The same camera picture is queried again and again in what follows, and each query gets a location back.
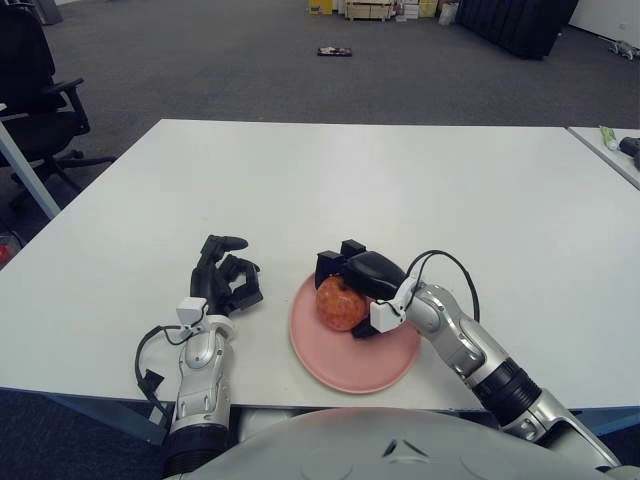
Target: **metal pole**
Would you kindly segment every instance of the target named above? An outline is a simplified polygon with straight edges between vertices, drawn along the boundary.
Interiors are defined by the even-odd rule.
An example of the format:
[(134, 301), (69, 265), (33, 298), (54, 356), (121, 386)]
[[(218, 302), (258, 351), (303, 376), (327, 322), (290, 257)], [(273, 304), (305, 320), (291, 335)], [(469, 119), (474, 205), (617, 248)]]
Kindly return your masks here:
[[(6, 106), (0, 103), (0, 111), (5, 108)], [(60, 207), (58, 207), (49, 191), (35, 174), (31, 165), (27, 162), (27, 159), (24, 158), (24, 155), (11, 138), (11, 135), (9, 135), (9, 132), (7, 132), (7, 129), (4, 127), (2, 122), (0, 122), (0, 152), (2, 152), (2, 155), (4, 155), (4, 158), (7, 160), (9, 165), (13, 167), (26, 189), (29, 190), (47, 217), (52, 219), (60, 213)]]

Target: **silver arm segment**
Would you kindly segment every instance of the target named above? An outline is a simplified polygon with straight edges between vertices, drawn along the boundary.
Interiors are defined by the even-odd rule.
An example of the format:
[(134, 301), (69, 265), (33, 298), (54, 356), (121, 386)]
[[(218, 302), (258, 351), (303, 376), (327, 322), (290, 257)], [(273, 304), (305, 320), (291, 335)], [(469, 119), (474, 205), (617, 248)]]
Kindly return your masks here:
[(221, 328), (191, 337), (180, 353), (182, 381), (171, 432), (191, 425), (229, 427), (229, 384), (225, 378), (226, 334)]
[(431, 342), (442, 360), (496, 415), (504, 432), (593, 467), (620, 465), (615, 455), (524, 370), (454, 297), (437, 285), (420, 284), (407, 320)]

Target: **gray carpet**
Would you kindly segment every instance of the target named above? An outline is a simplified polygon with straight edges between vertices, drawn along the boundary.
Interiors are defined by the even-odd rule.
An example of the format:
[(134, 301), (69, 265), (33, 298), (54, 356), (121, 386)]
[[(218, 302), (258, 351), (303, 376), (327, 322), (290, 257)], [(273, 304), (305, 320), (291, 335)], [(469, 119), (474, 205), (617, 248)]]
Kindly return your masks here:
[[(640, 126), (640, 64), (571, 28), (538, 62), (431, 20), (312, 17), (304, 0), (84, 0), (61, 11), (64, 22), (45, 33), (57, 78), (85, 79), (80, 95), (93, 131), (72, 146), (88, 156), (120, 155), (168, 117)], [(354, 57), (316, 57), (325, 45), (351, 47)], [(71, 175), (88, 185), (103, 169)], [(0, 216), (28, 240), (46, 219), (31, 200), (17, 213), (6, 207), (18, 191), (8, 170), (0, 171)], [(73, 199), (57, 179), (47, 186), (61, 205)], [(639, 463), (639, 432), (607, 442)], [(0, 438), (3, 478), (159, 474), (157, 449), (32, 394), (0, 392)]]

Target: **apple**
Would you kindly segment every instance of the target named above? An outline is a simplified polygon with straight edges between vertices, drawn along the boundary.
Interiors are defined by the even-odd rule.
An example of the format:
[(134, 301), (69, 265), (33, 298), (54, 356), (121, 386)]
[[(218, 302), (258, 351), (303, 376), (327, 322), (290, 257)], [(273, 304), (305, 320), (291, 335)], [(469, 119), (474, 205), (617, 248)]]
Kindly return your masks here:
[(350, 288), (341, 276), (328, 277), (316, 292), (316, 307), (326, 326), (346, 332), (367, 316), (367, 299)]

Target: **black office chair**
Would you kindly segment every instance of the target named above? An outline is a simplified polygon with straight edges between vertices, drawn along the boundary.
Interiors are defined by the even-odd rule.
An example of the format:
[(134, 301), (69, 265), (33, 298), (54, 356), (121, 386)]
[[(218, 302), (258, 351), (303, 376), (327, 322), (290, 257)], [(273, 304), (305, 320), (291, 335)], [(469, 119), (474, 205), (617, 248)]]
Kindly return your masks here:
[[(81, 188), (64, 172), (66, 168), (86, 167), (114, 162), (115, 157), (80, 160), (82, 152), (72, 150), (54, 158), (76, 135), (90, 130), (89, 121), (78, 98), (76, 87), (81, 78), (72, 82), (53, 82), (55, 66), (39, 21), (29, 12), (11, 6), (0, 7), (0, 111), (2, 123), (29, 162), (42, 161), (34, 168), (44, 181), (52, 174), (80, 192)], [(72, 111), (60, 111), (67, 106)], [(0, 154), (0, 167), (8, 166)], [(14, 173), (14, 181), (21, 184)], [(15, 208), (28, 196), (23, 191), (10, 205)]]

